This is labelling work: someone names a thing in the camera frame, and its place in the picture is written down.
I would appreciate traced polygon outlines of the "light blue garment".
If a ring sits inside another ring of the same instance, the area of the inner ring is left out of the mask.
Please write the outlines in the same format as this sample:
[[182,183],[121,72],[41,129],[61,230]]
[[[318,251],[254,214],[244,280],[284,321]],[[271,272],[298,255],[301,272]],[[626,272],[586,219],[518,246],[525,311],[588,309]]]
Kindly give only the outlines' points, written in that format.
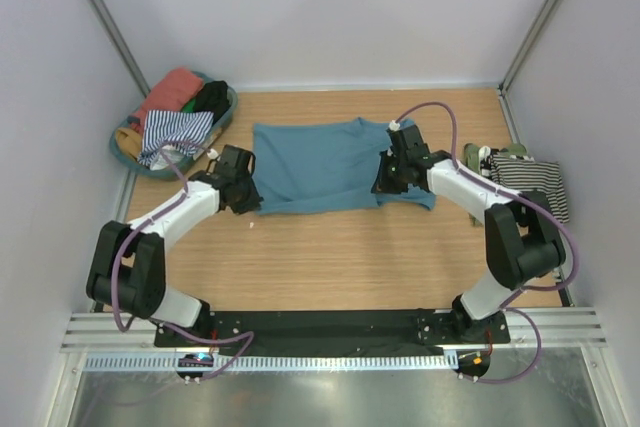
[[258,124],[253,129],[253,180],[262,197],[258,213],[319,214],[375,209],[408,202],[431,210],[436,197],[411,187],[373,193],[380,153],[390,146],[384,123],[361,117],[308,126]]

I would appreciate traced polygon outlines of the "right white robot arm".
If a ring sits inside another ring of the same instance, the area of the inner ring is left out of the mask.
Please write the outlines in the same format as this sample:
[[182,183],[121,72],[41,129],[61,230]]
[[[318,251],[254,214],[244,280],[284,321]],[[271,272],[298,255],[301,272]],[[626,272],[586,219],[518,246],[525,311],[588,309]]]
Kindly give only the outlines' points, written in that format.
[[432,152],[415,125],[392,121],[390,147],[380,153],[374,193],[401,194],[411,187],[444,197],[484,226],[488,272],[454,301],[452,334],[472,343],[486,319],[505,308],[527,284],[564,264],[561,225],[541,192],[505,189],[460,164],[446,151]]

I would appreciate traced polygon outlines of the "thin striped black tank top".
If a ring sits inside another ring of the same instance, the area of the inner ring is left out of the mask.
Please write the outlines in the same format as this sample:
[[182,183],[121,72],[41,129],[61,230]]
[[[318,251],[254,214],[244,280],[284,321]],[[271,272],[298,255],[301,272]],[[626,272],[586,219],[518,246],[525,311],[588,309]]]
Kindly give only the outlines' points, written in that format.
[[570,221],[567,194],[560,165],[525,156],[493,155],[489,160],[491,180],[521,192],[542,192],[551,213],[563,224]]

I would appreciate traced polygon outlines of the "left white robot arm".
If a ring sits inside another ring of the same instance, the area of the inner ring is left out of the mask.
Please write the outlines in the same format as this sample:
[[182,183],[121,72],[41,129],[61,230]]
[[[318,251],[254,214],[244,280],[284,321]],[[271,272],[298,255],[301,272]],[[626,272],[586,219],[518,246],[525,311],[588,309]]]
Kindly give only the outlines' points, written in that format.
[[169,286],[167,255],[202,221],[226,209],[237,215],[256,211],[262,198],[253,179],[253,152],[226,145],[208,156],[208,168],[189,177],[172,167],[181,182],[173,197],[129,223],[110,221],[100,230],[86,294],[112,309],[122,332],[143,319],[177,332],[192,347],[211,337],[211,307]]

